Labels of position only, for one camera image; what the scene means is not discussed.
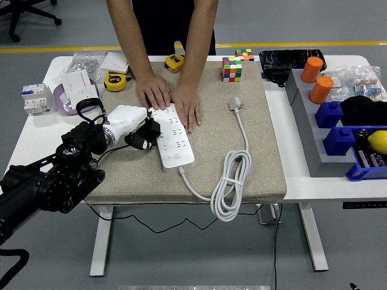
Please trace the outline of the person's left hand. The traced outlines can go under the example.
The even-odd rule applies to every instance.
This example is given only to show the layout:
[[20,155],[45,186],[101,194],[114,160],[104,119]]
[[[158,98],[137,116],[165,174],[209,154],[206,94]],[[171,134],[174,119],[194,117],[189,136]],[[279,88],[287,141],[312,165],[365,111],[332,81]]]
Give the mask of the person's left hand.
[[194,130],[194,122],[201,125],[201,99],[193,85],[178,84],[171,91],[178,117],[188,134]]

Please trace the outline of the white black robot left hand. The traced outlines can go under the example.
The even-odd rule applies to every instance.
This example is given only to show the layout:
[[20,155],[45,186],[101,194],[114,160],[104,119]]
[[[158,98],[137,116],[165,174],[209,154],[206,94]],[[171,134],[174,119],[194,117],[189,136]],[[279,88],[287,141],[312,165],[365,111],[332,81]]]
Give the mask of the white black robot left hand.
[[112,149],[121,137],[138,150],[150,149],[160,136],[160,125],[144,107],[119,105],[108,115],[103,125],[107,148]]

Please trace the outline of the person's right hand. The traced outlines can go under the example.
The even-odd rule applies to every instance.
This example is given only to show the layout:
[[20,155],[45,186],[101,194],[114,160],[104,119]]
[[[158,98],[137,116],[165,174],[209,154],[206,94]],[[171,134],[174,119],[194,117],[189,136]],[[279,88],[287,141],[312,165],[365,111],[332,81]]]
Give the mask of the person's right hand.
[[164,110],[170,106],[171,88],[162,76],[150,73],[139,77],[136,91],[141,104],[148,109]]

